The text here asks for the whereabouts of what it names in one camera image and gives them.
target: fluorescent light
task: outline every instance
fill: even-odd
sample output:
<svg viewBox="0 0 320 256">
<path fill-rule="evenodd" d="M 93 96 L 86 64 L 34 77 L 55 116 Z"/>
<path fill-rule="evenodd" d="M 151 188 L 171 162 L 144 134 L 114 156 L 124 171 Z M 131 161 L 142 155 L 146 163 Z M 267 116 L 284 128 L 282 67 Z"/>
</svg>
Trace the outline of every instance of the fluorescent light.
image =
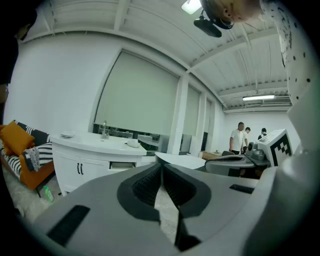
<svg viewBox="0 0 320 256">
<path fill-rule="evenodd" d="M 268 100 L 268 99 L 274 99 L 274 95 L 260 95 L 260 96 L 249 96 L 249 97 L 243 97 L 244 101 L 254 101 L 254 100 Z"/>
<path fill-rule="evenodd" d="M 194 14 L 197 10 L 201 8 L 200 0 L 187 0 L 182 6 L 182 10 L 188 14 Z"/>
</svg>

